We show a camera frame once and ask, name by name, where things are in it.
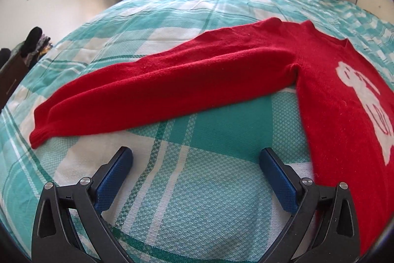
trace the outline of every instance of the white graphic print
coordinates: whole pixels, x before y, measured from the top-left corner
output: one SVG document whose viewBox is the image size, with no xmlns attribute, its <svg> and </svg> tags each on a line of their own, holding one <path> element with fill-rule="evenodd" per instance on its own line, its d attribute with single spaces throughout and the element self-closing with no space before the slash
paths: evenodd
<svg viewBox="0 0 394 263">
<path fill-rule="evenodd" d="M 380 95 L 379 90 L 367 77 L 344 62 L 339 62 L 336 72 L 345 85 L 354 89 L 365 112 L 371 119 L 376 138 L 382 147 L 385 165 L 387 165 L 390 161 L 391 147 L 394 146 L 394 133 L 389 117 L 370 88 Z"/>
</svg>

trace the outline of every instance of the bed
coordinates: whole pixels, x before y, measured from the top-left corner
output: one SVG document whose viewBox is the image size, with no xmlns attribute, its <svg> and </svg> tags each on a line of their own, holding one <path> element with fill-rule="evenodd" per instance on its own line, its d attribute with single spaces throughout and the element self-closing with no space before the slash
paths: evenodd
<svg viewBox="0 0 394 263">
<path fill-rule="evenodd" d="M 124 0 L 61 40 L 1 112 L 0 219 L 20 248 L 30 256 L 44 184 L 75 184 L 123 145 L 133 150 L 134 166 L 103 217 L 135 262 L 258 261 L 288 218 L 259 169 L 259 151 L 271 146 L 301 177 L 313 177 L 293 87 L 127 131 L 53 138 L 36 150 L 29 134 L 34 109 L 78 76 L 269 17 L 309 19 L 350 39 L 394 90 L 394 26 L 350 2 Z M 76 212 L 72 218 L 95 255 Z"/>
</svg>

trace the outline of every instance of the red sweater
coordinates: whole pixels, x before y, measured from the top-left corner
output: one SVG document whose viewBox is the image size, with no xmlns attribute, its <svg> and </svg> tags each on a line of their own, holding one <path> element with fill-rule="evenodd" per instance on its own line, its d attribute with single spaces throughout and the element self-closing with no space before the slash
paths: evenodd
<svg viewBox="0 0 394 263">
<path fill-rule="evenodd" d="M 294 83 L 316 182 L 348 183 L 364 252 L 394 211 L 394 93 L 349 40 L 310 21 L 270 18 L 208 31 L 77 78 L 34 111 L 30 142 L 124 130 Z"/>
</svg>

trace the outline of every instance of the blue gripper pad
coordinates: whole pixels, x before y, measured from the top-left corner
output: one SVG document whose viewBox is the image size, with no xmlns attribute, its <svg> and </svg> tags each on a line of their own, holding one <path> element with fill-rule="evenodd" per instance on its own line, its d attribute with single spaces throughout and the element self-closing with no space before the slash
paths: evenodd
<svg viewBox="0 0 394 263">
<path fill-rule="evenodd" d="M 282 208 L 286 212 L 295 214 L 298 209 L 297 191 L 270 152 L 273 153 L 271 149 L 263 149 L 260 152 L 260 168 L 271 185 Z"/>
<path fill-rule="evenodd" d="M 100 214 L 108 210 L 118 194 L 123 181 L 133 165 L 133 154 L 130 149 L 122 152 L 113 164 L 107 175 L 103 178 L 96 191 L 95 210 Z"/>
</svg>

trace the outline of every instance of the sweater sleeve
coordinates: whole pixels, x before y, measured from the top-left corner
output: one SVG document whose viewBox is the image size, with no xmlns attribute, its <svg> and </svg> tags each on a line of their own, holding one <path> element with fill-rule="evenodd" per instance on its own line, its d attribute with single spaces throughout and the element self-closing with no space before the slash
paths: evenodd
<svg viewBox="0 0 394 263">
<path fill-rule="evenodd" d="M 296 80 L 297 37 L 270 18 L 205 32 L 172 50 L 108 66 L 59 88 L 34 111 L 30 143 L 90 135 L 267 95 Z"/>
</svg>

